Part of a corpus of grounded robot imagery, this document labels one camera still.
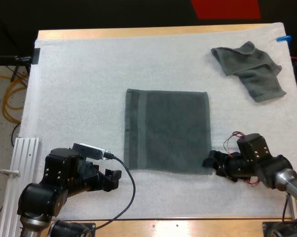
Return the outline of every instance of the folded gray towel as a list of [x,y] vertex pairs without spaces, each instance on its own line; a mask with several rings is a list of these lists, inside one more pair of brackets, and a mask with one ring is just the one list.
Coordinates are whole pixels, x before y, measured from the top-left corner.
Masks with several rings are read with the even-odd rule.
[[282,67],[250,41],[240,48],[213,48],[212,54],[221,64],[225,75],[236,75],[256,102],[284,96],[277,75]]
[[206,92],[127,90],[124,162],[130,169],[211,174],[202,166],[210,136]]

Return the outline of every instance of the metal extrusion frame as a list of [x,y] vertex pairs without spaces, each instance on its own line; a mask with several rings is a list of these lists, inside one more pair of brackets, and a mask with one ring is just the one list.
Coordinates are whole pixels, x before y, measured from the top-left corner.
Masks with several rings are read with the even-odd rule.
[[23,189],[33,181],[39,144],[39,138],[16,138],[10,169],[0,170],[9,176],[0,220],[0,237],[20,236],[18,200]]

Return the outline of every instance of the blue clip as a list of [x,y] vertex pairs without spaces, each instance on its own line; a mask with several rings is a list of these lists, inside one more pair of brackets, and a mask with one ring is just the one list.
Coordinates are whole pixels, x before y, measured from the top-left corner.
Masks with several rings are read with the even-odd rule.
[[277,42],[286,41],[286,42],[288,42],[288,45],[291,44],[291,40],[292,40],[292,36],[282,36],[282,37],[277,38]]

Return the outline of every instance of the table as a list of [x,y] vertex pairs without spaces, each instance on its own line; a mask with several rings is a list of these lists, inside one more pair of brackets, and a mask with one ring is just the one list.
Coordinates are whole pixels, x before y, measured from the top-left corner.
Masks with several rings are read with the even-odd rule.
[[[252,29],[263,24],[213,25],[185,27],[152,27],[125,29],[82,29],[39,31],[38,39],[94,39],[134,36],[178,35]],[[207,219],[164,219],[164,220],[119,220],[97,231],[97,236],[224,236],[262,237],[263,221],[279,221],[280,217],[263,218],[207,218]],[[95,221],[97,226],[105,221]]]

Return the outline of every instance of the white padding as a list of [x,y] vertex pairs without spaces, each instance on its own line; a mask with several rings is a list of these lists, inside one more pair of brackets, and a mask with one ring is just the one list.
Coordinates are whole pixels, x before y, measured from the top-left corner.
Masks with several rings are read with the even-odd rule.
[[[128,88],[207,91],[214,150],[233,131],[260,133],[270,152],[287,157],[297,170],[297,87],[283,24],[223,33],[86,40],[37,40],[39,64],[33,65],[21,135],[40,137],[36,181],[44,159],[58,147],[85,143],[123,158],[124,106]],[[282,66],[284,97],[256,103],[235,77],[226,77],[210,53],[213,47],[236,48],[248,40]],[[237,150],[236,140],[229,143]],[[105,168],[122,169],[115,161]],[[132,171],[137,193],[122,218],[280,216],[285,194],[259,184],[232,183],[216,175]],[[123,171],[110,193],[70,197],[60,219],[109,219],[129,202],[132,186]]]

